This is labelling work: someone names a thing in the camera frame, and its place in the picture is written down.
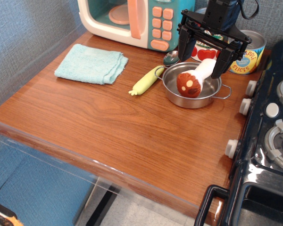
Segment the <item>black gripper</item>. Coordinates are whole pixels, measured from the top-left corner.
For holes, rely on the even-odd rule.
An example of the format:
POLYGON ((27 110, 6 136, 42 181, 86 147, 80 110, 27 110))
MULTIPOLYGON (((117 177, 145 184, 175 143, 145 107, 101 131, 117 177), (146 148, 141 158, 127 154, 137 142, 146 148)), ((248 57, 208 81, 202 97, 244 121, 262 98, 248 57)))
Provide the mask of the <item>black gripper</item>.
POLYGON ((218 79, 225 73, 232 63, 241 58, 242 53, 239 50, 245 50, 251 43, 251 38, 245 35, 236 27, 236 21, 241 14, 246 18, 243 12, 242 0, 210 0, 208 2, 205 14, 184 9, 181 11, 182 20, 178 25, 178 57, 181 62, 186 61, 192 55, 196 41, 203 42, 213 48, 222 49, 217 57, 215 67, 211 74, 212 79, 218 79), (209 31, 213 34, 220 34, 228 37, 241 45, 239 50, 231 48, 223 49, 220 41, 213 40, 213 37, 204 33, 209 31))

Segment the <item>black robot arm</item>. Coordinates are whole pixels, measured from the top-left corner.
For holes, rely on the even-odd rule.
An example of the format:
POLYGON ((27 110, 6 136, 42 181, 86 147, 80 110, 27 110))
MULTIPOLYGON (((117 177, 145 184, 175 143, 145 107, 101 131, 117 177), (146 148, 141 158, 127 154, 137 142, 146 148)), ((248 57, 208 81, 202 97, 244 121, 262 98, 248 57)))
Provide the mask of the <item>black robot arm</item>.
POLYGON ((197 41, 219 51, 211 74, 213 79, 225 73, 234 61, 241 60, 251 44, 251 38, 235 25, 242 5, 242 0, 210 0, 204 14, 182 10, 177 29, 180 61, 191 57, 197 41))

